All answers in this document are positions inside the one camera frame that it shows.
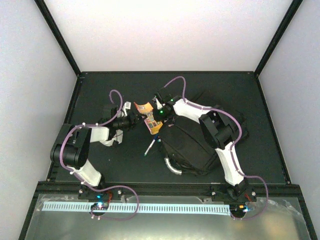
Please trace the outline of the thin orange yellow booklet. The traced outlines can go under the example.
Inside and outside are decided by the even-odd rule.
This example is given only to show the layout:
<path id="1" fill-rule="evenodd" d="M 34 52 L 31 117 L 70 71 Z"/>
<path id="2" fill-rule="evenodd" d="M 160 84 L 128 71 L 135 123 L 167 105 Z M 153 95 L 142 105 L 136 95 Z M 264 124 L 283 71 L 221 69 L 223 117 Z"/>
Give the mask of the thin orange yellow booklet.
<path id="1" fill-rule="evenodd" d="M 137 104 L 134 102 L 134 106 L 137 111 L 145 116 L 144 123 L 147 126 L 151 135 L 156 135 L 159 133 L 160 128 L 163 126 L 161 121 L 156 121 L 153 115 L 153 106 L 147 102 L 145 104 Z"/>

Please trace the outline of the green cap marker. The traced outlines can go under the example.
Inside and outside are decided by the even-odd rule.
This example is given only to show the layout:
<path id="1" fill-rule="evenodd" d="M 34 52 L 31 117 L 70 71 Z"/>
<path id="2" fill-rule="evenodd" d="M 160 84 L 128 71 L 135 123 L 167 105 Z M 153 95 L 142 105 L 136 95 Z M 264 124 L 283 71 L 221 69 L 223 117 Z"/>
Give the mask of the green cap marker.
<path id="1" fill-rule="evenodd" d="M 148 148 L 146 149 L 146 151 L 144 152 L 144 156 L 147 156 L 148 152 L 151 150 L 152 146 L 154 145 L 155 143 L 155 139 L 153 139 L 150 143 L 150 145 L 148 146 Z"/>

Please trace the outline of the blue cap marker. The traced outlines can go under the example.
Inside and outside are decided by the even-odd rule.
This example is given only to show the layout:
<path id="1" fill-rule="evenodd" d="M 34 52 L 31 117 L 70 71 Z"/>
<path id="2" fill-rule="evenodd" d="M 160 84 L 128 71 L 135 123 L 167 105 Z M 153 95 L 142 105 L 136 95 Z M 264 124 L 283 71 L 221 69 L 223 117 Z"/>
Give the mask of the blue cap marker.
<path id="1" fill-rule="evenodd" d="M 159 138 L 159 135 L 158 134 L 156 134 L 155 136 L 154 136 L 154 138 L 153 138 L 153 142 L 157 142 L 158 141 L 158 138 Z"/>

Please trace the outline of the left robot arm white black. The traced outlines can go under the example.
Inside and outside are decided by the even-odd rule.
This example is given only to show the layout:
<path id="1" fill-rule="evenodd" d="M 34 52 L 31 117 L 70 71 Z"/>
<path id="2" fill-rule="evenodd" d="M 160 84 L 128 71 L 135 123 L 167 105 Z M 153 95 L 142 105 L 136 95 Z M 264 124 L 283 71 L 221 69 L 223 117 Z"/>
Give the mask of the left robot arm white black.
<path id="1" fill-rule="evenodd" d="M 50 151 L 50 159 L 76 176 L 81 184 L 90 186 L 89 193 L 101 200 L 107 195 L 108 188 L 104 185 L 103 174 L 89 161 L 90 144 L 117 146 L 123 142 L 124 131 L 133 129 L 144 119 L 143 114 L 131 109 L 128 101 L 122 107 L 108 104 L 102 110 L 102 118 L 94 125 L 63 124 Z"/>

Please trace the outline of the white tissue packet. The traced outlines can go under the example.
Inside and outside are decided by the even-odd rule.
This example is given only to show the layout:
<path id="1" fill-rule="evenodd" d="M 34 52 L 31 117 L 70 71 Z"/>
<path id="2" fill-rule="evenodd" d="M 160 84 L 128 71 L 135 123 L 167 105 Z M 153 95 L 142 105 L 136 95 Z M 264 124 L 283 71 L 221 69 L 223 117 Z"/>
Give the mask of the white tissue packet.
<path id="1" fill-rule="evenodd" d="M 122 143 L 123 130 L 111 126 L 111 123 L 104 125 L 104 127 L 109 129 L 108 138 L 105 141 L 101 141 L 104 146 L 111 147 Z"/>

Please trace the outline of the black front rail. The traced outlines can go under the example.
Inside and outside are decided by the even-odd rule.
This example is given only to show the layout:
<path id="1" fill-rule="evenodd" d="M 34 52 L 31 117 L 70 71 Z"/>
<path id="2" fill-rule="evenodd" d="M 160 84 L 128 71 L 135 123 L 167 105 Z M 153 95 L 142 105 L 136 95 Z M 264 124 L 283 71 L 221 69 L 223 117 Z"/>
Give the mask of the black front rail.
<path id="1" fill-rule="evenodd" d="M 107 183 L 107 190 L 92 190 L 88 186 L 76 182 L 48 182 L 41 181 L 37 184 L 37 194 L 74 194 L 79 199 L 94 201 L 102 195 L 106 199 L 108 193 L 112 193 L 113 200 L 119 200 L 121 196 L 161 196 L 161 197 L 209 197 L 221 201 L 247 201 L 254 200 L 258 196 L 258 187 L 248 184 L 236 196 L 236 191 L 226 184 L 200 184 L 200 183 Z"/>

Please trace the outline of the left black frame post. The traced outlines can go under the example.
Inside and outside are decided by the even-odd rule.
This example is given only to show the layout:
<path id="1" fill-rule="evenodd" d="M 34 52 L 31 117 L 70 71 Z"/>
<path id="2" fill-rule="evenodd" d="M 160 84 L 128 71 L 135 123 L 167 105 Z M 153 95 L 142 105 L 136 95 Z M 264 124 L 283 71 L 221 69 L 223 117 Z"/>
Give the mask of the left black frame post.
<path id="1" fill-rule="evenodd" d="M 55 40 L 57 41 L 59 47 L 61 48 L 65 58 L 67 59 L 69 65 L 71 66 L 73 72 L 78 77 L 81 74 L 81 70 L 76 63 L 74 56 L 72 55 L 54 17 L 52 16 L 46 2 L 44 0 L 34 0 L 37 5 L 41 15 L 43 16 L 45 22 L 47 23 L 50 31 L 52 32 Z"/>

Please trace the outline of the black frame post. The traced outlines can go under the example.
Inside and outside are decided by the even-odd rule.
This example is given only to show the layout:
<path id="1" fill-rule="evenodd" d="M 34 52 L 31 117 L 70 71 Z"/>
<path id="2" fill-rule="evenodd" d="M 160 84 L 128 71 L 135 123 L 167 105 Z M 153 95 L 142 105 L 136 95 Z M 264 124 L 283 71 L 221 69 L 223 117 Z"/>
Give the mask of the black frame post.
<path id="1" fill-rule="evenodd" d="M 52 32 L 55 40 L 57 41 L 59 47 L 61 48 L 65 58 L 67 59 L 69 65 L 71 66 L 73 72 L 78 77 L 81 74 L 81 70 L 76 63 L 74 56 L 72 55 L 54 17 L 52 16 L 46 2 L 44 0 L 34 0 L 37 5 L 41 15 L 43 16 L 45 22 L 47 23 L 50 31 Z"/>
<path id="2" fill-rule="evenodd" d="M 279 26 L 277 27 L 271 41 L 269 42 L 264 54 L 262 55 L 262 58 L 260 59 L 255 71 L 254 75 L 256 77 L 259 77 L 260 74 L 262 73 L 263 69 L 267 65 L 270 57 L 272 56 L 274 50 L 276 49 L 278 43 L 280 42 L 281 38 L 283 37 L 284 33 L 286 32 L 288 26 L 290 25 L 292 19 L 296 15 L 298 9 L 300 8 L 303 0 L 293 0 L 284 17 L 282 18 Z"/>

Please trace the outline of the right black frame post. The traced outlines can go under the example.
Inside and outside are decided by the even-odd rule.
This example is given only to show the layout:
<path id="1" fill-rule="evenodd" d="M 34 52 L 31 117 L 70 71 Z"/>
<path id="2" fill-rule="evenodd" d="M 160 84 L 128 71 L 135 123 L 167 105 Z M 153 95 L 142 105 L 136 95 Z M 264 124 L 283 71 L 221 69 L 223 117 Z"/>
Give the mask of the right black frame post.
<path id="1" fill-rule="evenodd" d="M 279 26 L 277 27 L 271 41 L 269 42 L 264 54 L 262 55 L 262 58 L 260 59 L 255 71 L 254 75 L 256 77 L 259 77 L 260 74 L 262 73 L 263 69 L 267 65 L 270 57 L 272 56 L 274 50 L 276 49 L 278 43 L 280 42 L 281 38 L 283 37 L 284 33 L 286 32 L 288 26 L 290 25 L 292 19 L 296 15 L 298 9 L 300 8 L 303 0 L 293 0 L 284 17 L 282 18 Z"/>

